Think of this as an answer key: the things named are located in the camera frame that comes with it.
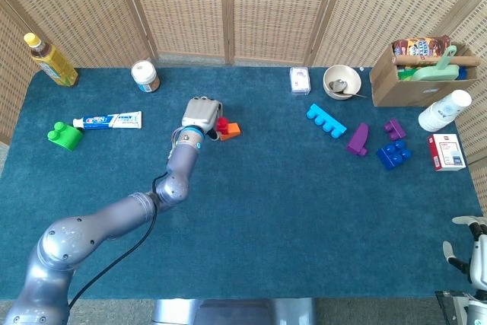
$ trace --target blue lego brick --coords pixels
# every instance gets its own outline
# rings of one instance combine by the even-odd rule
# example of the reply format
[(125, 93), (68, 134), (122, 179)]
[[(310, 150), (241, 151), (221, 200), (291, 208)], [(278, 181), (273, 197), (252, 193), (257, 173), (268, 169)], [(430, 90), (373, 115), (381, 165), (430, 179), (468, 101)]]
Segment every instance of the blue lego brick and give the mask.
[(307, 118), (314, 119), (314, 124), (317, 126), (323, 125), (324, 132), (330, 132), (334, 139), (337, 139), (345, 133), (347, 128), (331, 117), (327, 112), (319, 108), (316, 104), (311, 104), (310, 109), (306, 113)]
[(377, 156), (382, 164), (391, 170), (411, 158), (411, 151), (406, 148), (403, 140), (396, 140), (394, 143), (377, 150)]

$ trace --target bowl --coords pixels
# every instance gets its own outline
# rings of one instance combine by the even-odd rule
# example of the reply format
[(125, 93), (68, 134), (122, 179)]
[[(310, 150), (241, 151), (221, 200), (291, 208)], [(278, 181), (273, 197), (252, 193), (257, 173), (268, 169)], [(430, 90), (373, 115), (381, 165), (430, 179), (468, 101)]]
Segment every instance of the bowl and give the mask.
[[(347, 88), (342, 93), (333, 93), (329, 87), (329, 83), (332, 81), (342, 79), (347, 82)], [(345, 94), (357, 94), (362, 86), (360, 75), (347, 65), (334, 65), (329, 67), (323, 75), (323, 89), (333, 99), (345, 100), (353, 97), (353, 95)]]

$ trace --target green lego block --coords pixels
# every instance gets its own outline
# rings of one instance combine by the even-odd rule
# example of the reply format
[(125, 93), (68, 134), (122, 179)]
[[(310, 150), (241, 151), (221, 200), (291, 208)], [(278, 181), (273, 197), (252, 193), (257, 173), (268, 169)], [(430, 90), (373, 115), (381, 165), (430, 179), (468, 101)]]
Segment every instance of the green lego block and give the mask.
[(83, 137), (83, 133), (64, 122), (56, 122), (54, 130), (49, 131), (47, 138), (55, 144), (73, 151)]

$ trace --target yellow bottle cap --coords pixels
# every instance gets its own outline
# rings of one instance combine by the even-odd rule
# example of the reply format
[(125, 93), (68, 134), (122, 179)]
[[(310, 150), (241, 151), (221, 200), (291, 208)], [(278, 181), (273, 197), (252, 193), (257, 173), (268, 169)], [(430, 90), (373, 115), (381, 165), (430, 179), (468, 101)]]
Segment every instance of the yellow bottle cap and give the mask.
[(30, 47), (37, 47), (40, 45), (40, 38), (34, 33), (27, 33), (24, 36), (24, 41), (27, 42), (27, 45)]

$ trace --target metal spoon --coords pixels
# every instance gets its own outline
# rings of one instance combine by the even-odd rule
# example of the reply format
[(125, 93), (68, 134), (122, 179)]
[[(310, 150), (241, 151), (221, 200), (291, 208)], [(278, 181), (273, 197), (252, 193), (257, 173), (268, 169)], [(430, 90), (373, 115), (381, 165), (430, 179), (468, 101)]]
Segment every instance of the metal spoon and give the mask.
[(347, 85), (348, 85), (347, 82), (345, 80), (342, 80), (342, 79), (338, 79), (338, 80), (335, 80), (335, 81), (331, 81), (329, 83), (329, 87), (331, 88), (331, 90), (332, 90), (333, 93), (343, 94), (343, 95), (356, 95), (357, 97), (366, 98), (366, 96), (361, 95), (361, 94), (343, 93), (343, 91), (345, 90), (345, 88), (347, 88)]

